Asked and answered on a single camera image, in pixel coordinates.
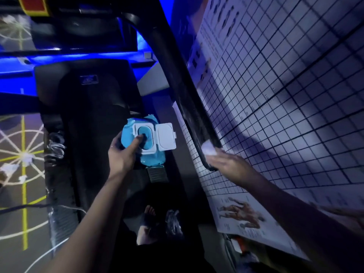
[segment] person's left arm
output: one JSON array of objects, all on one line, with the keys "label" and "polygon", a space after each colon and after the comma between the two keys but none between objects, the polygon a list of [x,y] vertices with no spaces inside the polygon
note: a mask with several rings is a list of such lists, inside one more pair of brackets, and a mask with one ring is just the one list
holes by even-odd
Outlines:
[{"label": "person's left arm", "polygon": [[138,136],[129,147],[119,150],[116,142],[120,135],[121,133],[113,139],[108,151],[109,178],[86,216],[49,263],[45,272],[86,273],[108,270],[126,191],[131,182],[129,173],[134,166],[135,152],[143,139],[143,136]]}]

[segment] cord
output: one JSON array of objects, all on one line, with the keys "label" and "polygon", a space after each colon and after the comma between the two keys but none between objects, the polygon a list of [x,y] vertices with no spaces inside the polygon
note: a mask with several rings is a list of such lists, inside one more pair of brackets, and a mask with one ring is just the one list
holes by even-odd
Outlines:
[{"label": "cord", "polygon": [[83,210],[82,208],[79,208],[79,207],[70,207],[70,206],[66,206],[66,205],[59,205],[59,204],[49,203],[49,204],[24,204],[24,205],[19,205],[19,206],[7,208],[7,209],[4,209],[4,210],[0,210],[0,215],[7,214],[7,213],[17,211],[17,210],[20,210],[20,209],[24,209],[24,208],[46,208],[46,207],[57,207],[57,206],[63,207],[63,208],[66,208],[66,209],[82,211],[82,212],[84,212],[86,214],[86,211]]},{"label": "cord", "polygon": [[39,258],[37,258],[29,267],[27,270],[25,270],[24,273],[28,273],[29,270],[41,259],[43,258],[45,255],[47,255],[48,253],[52,252],[54,249],[56,249],[58,246],[62,245],[63,243],[65,243],[69,238],[66,238],[65,240],[61,241],[60,243],[58,243],[55,247],[53,247],[52,249],[48,250],[47,252],[45,252],[43,255],[41,255]]}]

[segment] treadmill logo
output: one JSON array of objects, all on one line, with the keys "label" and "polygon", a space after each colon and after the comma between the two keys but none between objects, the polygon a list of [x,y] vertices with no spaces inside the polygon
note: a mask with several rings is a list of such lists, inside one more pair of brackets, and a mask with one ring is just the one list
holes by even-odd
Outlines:
[{"label": "treadmill logo", "polygon": [[80,76],[80,81],[82,85],[96,84],[99,83],[97,75]]}]

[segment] person's right hand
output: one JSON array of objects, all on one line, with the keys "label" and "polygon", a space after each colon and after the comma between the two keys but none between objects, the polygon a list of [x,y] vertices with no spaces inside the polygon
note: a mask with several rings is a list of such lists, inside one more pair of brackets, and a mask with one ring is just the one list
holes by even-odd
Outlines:
[{"label": "person's right hand", "polygon": [[241,156],[228,154],[216,148],[217,155],[206,155],[206,161],[218,169],[227,179],[245,188],[250,182],[261,178],[253,167]]}]

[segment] person's right arm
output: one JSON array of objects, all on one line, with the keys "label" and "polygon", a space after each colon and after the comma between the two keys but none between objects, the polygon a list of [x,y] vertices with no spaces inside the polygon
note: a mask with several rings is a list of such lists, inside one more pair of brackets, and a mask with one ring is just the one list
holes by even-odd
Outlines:
[{"label": "person's right arm", "polygon": [[246,189],[275,218],[320,271],[362,272],[362,238],[269,182],[242,157],[217,150],[206,156],[231,182]]}]

